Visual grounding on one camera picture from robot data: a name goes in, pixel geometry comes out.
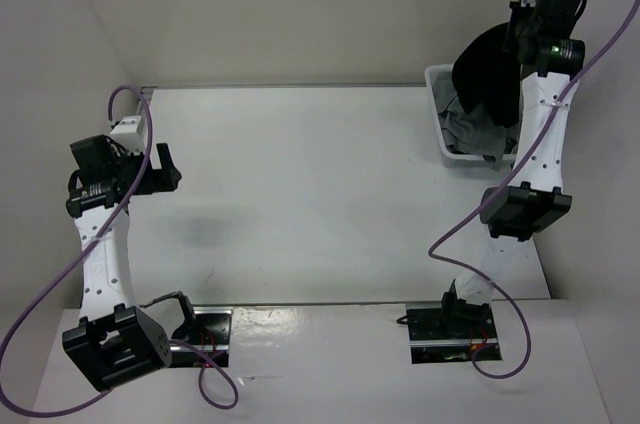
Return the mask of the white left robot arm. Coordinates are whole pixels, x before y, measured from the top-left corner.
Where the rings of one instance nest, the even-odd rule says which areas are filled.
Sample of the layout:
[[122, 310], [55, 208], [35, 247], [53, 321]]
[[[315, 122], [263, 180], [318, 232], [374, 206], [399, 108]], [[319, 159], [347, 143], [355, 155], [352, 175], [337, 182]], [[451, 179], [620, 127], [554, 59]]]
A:
[[171, 363], [167, 336], [180, 344], [198, 334], [199, 319], [172, 310], [163, 327], [136, 304], [129, 267], [125, 195], [173, 192], [181, 174], [167, 144], [156, 146], [160, 166], [107, 135], [72, 144], [77, 168], [68, 182], [68, 214], [85, 254], [78, 325], [64, 332], [65, 353], [99, 392], [110, 391]]

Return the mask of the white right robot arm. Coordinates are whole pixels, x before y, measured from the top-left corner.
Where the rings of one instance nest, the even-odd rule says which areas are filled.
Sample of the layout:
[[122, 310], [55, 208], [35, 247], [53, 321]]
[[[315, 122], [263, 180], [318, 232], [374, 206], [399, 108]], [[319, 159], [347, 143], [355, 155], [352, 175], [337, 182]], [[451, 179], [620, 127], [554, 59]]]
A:
[[505, 49], [520, 65], [522, 121], [514, 167], [489, 188], [475, 211], [488, 231], [480, 261], [465, 266], [443, 295], [438, 325], [450, 337], [483, 324], [497, 280], [534, 234], [571, 208], [563, 190], [561, 158], [573, 95], [583, 75], [585, 44], [571, 34], [587, 0], [517, 0], [511, 3]]

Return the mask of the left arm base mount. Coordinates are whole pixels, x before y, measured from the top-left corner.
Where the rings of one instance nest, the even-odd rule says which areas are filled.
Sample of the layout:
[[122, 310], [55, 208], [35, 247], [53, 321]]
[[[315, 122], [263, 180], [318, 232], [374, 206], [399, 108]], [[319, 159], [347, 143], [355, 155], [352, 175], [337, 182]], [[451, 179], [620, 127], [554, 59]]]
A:
[[171, 333], [173, 340], [181, 340], [206, 353], [222, 368], [229, 364], [229, 347], [233, 311], [230, 308], [194, 306], [182, 292], [175, 291], [142, 304], [148, 309], [167, 301], [176, 301], [183, 320]]

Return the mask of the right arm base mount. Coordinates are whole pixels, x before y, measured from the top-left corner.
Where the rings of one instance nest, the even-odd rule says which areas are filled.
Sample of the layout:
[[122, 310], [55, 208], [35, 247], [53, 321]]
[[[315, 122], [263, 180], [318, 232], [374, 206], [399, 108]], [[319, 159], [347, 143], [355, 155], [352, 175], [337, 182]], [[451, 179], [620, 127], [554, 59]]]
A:
[[396, 323], [407, 328], [412, 364], [470, 362], [476, 351], [478, 361], [502, 359], [491, 311], [480, 321], [448, 321], [440, 304], [415, 304]]

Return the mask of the black skirt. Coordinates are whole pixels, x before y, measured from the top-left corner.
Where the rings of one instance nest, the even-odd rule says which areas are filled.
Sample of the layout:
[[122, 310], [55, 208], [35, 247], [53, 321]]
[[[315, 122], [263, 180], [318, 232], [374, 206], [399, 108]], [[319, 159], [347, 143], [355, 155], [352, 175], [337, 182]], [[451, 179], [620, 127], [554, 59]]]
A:
[[452, 83], [466, 114], [482, 108], [491, 122], [511, 128], [519, 122], [520, 64], [504, 48], [508, 23], [474, 39], [454, 62]]

